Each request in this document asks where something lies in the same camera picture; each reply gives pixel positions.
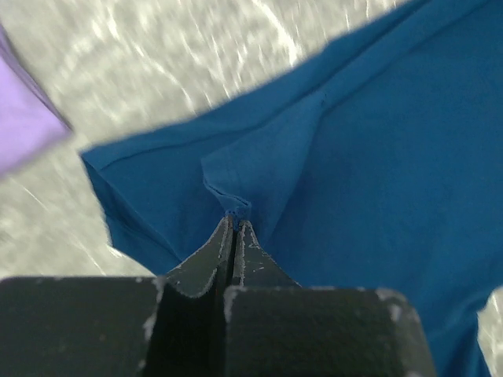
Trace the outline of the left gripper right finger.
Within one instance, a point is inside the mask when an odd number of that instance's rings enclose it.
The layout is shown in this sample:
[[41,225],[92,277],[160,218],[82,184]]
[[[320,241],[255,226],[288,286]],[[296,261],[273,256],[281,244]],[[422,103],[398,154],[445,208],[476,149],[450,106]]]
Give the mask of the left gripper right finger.
[[301,287],[237,234],[224,294],[227,376],[433,376],[417,311],[387,288]]

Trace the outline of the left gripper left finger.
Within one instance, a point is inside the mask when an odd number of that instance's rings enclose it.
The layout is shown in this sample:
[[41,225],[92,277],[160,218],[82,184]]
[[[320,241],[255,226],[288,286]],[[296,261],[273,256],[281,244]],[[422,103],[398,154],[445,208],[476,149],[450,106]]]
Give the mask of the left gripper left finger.
[[156,277],[1,282],[4,376],[217,376],[233,222]]

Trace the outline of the blue t shirt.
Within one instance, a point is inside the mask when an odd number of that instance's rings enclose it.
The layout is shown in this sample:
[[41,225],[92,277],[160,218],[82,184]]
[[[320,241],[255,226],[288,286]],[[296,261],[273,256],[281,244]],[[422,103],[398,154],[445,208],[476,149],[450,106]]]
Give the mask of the blue t shirt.
[[301,284],[402,292],[441,376],[488,375],[501,2],[408,2],[257,90],[82,159],[113,246],[153,273],[231,214]]

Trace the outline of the folded lavender t shirt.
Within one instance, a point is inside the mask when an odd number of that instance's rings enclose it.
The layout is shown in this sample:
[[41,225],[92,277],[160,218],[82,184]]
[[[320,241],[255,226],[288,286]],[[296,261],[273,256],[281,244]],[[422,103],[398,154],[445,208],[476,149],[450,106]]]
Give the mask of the folded lavender t shirt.
[[1,29],[1,175],[67,137],[72,128],[20,62]]

